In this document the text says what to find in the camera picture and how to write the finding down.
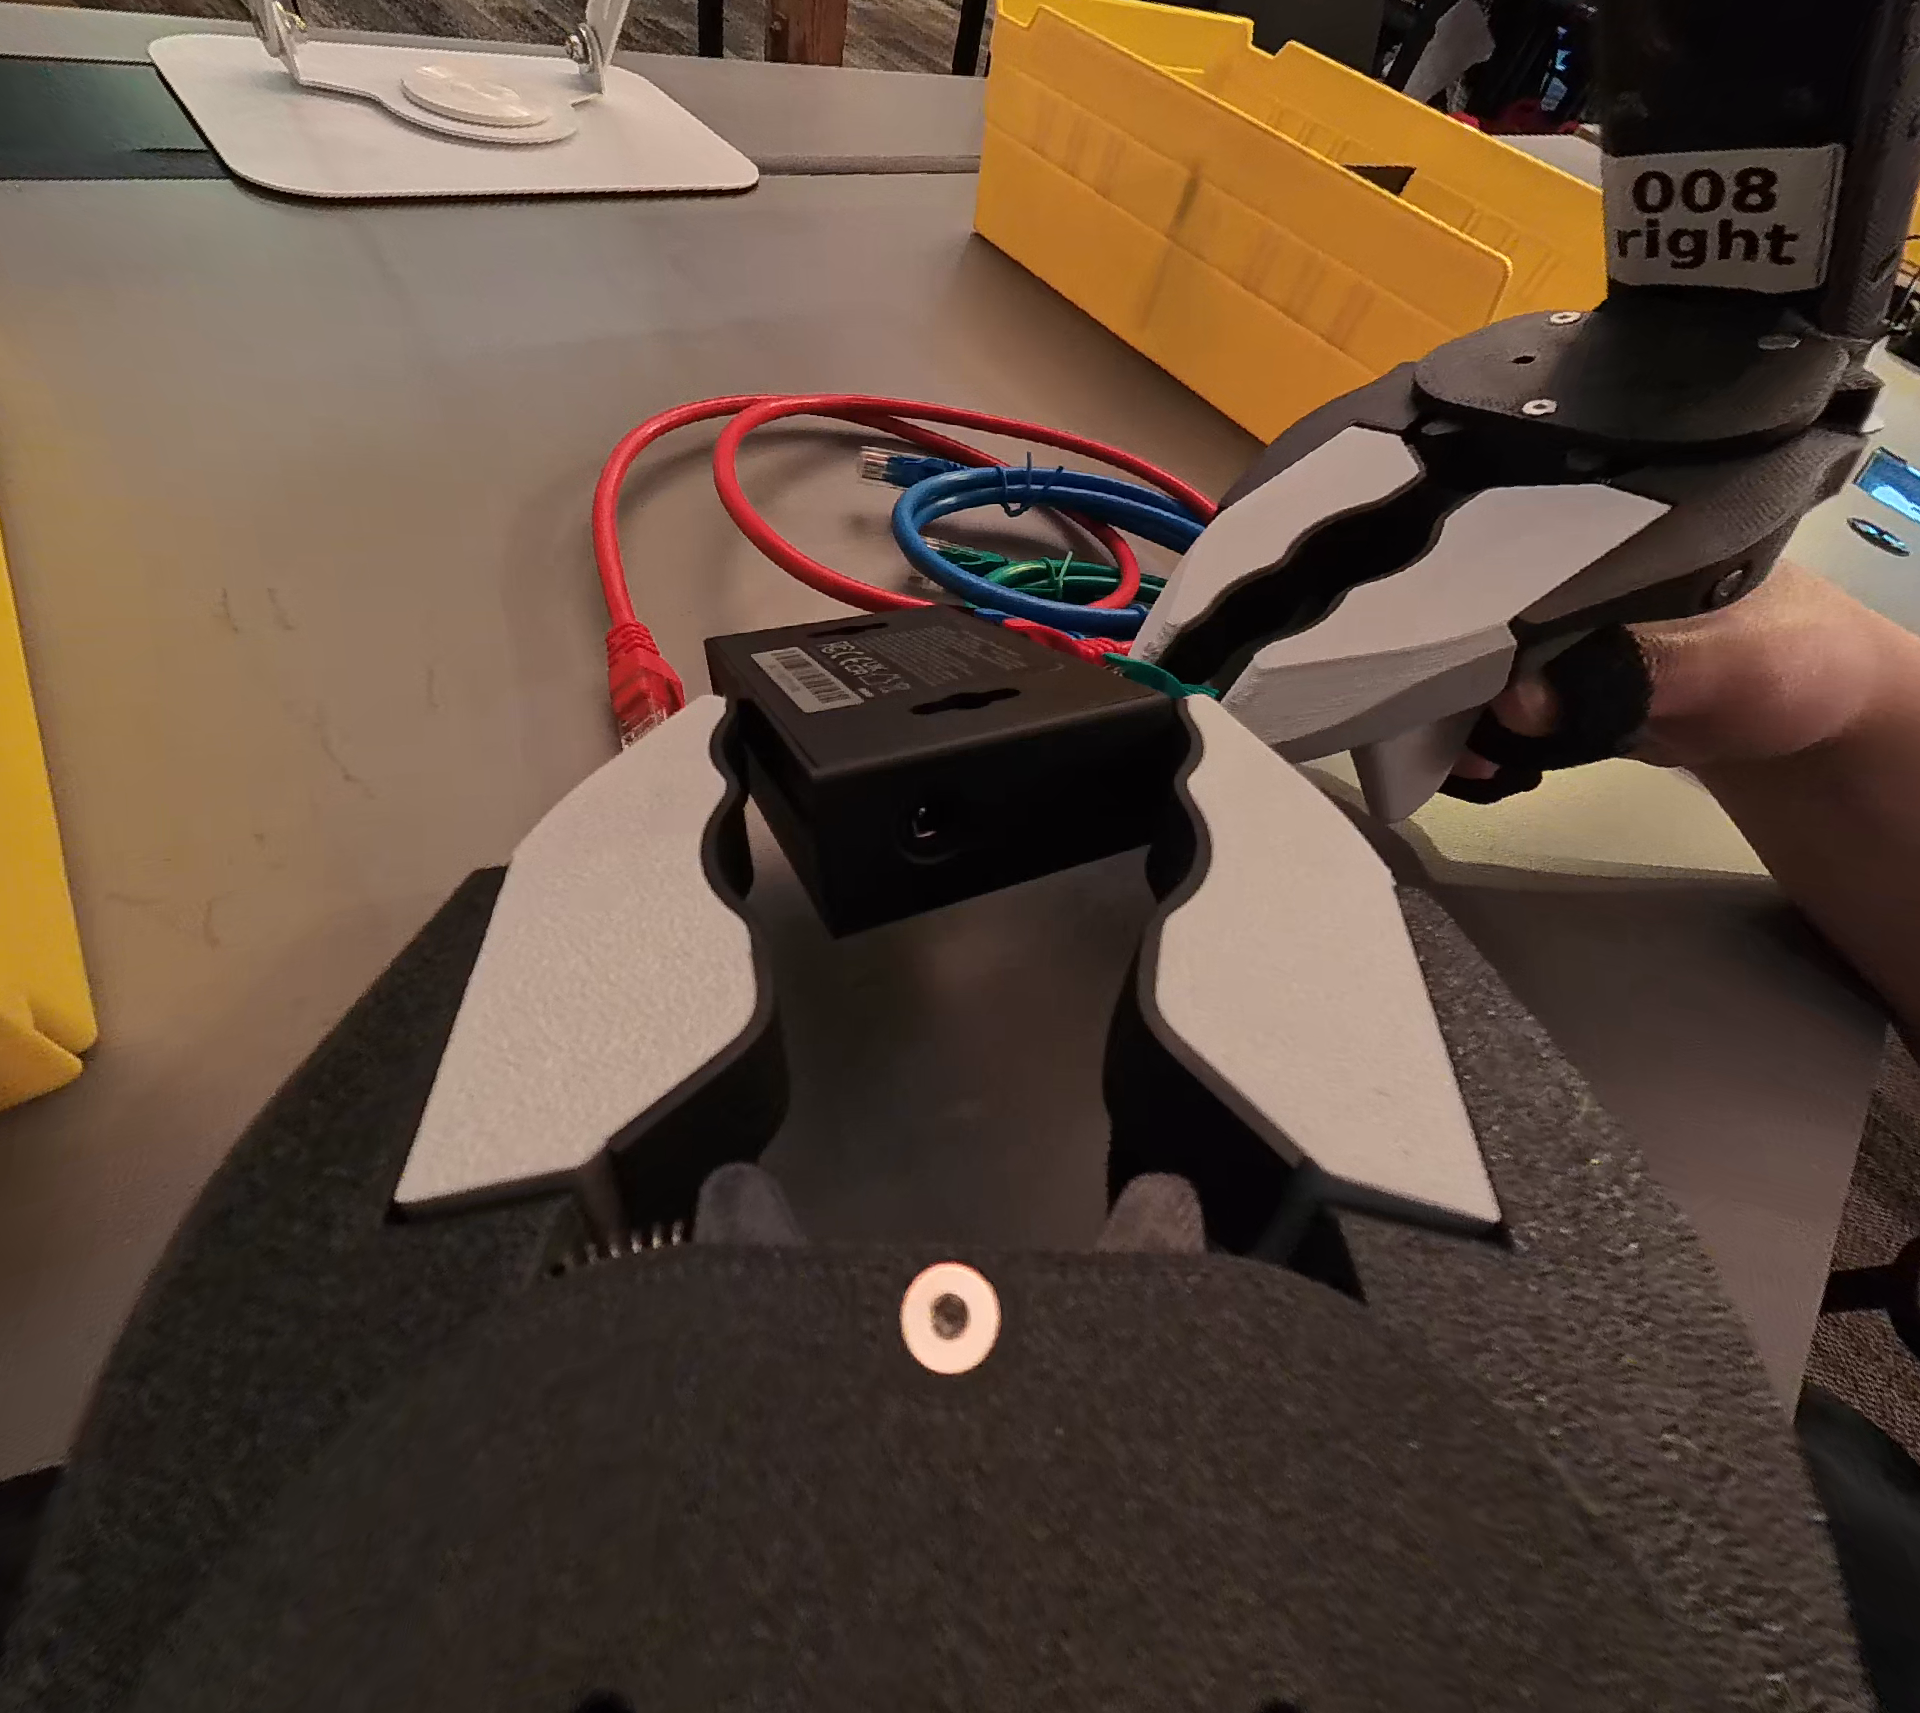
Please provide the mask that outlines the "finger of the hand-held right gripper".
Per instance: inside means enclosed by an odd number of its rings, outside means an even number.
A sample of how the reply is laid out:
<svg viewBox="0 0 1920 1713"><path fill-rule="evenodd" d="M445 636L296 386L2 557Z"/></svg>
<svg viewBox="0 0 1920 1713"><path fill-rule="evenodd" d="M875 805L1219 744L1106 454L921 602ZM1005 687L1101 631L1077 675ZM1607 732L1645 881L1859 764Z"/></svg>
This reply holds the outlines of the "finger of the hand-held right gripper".
<svg viewBox="0 0 1920 1713"><path fill-rule="evenodd" d="M1179 679L1426 679L1443 653L1380 619L1325 624L1400 574L1443 519L1443 477L1400 434L1350 427L1219 511L1140 627L1140 662Z"/></svg>
<svg viewBox="0 0 1920 1713"><path fill-rule="evenodd" d="M1292 759L1422 732L1479 708L1513 668L1513 622L1667 513L1605 484L1504 485L1450 513L1402 571L1255 650L1227 713Z"/></svg>

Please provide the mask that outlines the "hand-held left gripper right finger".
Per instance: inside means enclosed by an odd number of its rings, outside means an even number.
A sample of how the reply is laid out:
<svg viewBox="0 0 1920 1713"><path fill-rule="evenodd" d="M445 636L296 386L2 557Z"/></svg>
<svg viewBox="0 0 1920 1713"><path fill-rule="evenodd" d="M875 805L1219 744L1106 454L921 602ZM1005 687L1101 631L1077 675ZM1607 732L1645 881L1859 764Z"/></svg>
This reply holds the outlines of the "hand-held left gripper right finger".
<svg viewBox="0 0 1920 1713"><path fill-rule="evenodd" d="M1494 1235L1501 1201L1395 874L1222 704L1179 720L1154 906L1107 1036L1111 1197L1169 1171L1210 1235L1303 1235L1332 1207Z"/></svg>

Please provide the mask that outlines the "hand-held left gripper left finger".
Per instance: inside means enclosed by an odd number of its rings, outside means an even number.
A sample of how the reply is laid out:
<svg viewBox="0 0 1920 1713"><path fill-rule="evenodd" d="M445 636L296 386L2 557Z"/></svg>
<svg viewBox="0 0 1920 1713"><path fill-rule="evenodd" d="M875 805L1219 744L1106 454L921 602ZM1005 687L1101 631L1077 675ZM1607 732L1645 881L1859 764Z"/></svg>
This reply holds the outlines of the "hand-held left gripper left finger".
<svg viewBox="0 0 1920 1713"><path fill-rule="evenodd" d="M517 845L394 1206L572 1195L589 1219L692 1219L787 1105L781 1007L746 896L738 718L690 703Z"/></svg>

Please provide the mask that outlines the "yellow plastic bin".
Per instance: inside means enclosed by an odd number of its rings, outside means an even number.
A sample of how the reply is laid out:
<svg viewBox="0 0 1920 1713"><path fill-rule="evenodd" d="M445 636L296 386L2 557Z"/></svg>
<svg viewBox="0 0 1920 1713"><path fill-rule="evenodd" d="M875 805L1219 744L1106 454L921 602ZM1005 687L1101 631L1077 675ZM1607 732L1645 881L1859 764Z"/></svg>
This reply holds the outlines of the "yellow plastic bin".
<svg viewBox="0 0 1920 1713"><path fill-rule="evenodd" d="M976 232L1265 442L1605 295L1593 184L1232 15L994 0L983 116Z"/></svg>
<svg viewBox="0 0 1920 1713"><path fill-rule="evenodd" d="M2 569L2 1108L77 1079L98 1038L26 634Z"/></svg>

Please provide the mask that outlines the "black ethernet port box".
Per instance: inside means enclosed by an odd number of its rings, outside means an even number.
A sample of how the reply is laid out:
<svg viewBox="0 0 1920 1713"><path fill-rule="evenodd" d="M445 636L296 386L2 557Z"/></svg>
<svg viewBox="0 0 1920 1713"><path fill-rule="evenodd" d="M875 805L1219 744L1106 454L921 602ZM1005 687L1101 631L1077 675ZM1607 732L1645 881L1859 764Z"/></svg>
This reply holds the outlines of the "black ethernet port box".
<svg viewBox="0 0 1920 1713"><path fill-rule="evenodd" d="M1179 703L948 603L714 634L746 788L835 937L1149 845Z"/></svg>

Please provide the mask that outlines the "person's right forearm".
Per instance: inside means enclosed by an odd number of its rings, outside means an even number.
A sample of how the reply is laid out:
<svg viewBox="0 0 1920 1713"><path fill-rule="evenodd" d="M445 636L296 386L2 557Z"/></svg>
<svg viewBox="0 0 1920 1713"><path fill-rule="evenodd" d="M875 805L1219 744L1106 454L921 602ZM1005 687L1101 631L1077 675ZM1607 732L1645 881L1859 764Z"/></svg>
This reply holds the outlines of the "person's right forearm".
<svg viewBox="0 0 1920 1713"><path fill-rule="evenodd" d="M1898 631L1848 720L1759 764L1735 819L1789 898L1919 1050L1919 670Z"/></svg>

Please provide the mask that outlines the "person's right hand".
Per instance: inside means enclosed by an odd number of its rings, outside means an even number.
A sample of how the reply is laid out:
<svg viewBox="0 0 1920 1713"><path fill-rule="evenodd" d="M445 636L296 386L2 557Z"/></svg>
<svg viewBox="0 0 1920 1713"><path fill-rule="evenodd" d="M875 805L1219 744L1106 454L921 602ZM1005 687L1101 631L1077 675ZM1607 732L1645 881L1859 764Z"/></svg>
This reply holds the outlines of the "person's right hand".
<svg viewBox="0 0 1920 1713"><path fill-rule="evenodd" d="M1785 564L1691 619L1609 626L1522 673L1477 723L1484 776L1682 769L1742 826L1901 807L1917 781L1917 634Z"/></svg>

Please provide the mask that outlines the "white sign base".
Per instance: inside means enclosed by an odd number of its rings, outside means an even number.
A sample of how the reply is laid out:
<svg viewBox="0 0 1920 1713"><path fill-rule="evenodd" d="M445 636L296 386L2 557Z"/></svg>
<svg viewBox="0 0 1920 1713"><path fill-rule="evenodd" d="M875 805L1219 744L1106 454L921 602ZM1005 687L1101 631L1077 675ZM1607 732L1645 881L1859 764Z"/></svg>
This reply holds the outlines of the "white sign base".
<svg viewBox="0 0 1920 1713"><path fill-rule="evenodd" d="M171 33L151 59L221 165L327 201L702 194L753 158L616 61L632 0L589 0L563 56L312 37L283 0L248 33Z"/></svg>

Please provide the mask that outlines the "black flat pad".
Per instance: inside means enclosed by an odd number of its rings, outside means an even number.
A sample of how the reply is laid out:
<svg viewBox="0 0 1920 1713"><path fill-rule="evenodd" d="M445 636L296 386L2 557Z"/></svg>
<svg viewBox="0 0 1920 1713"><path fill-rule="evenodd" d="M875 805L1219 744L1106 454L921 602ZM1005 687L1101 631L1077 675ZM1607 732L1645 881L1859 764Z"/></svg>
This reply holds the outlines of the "black flat pad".
<svg viewBox="0 0 1920 1713"><path fill-rule="evenodd" d="M2 179L226 179L147 63L2 57Z"/></svg>

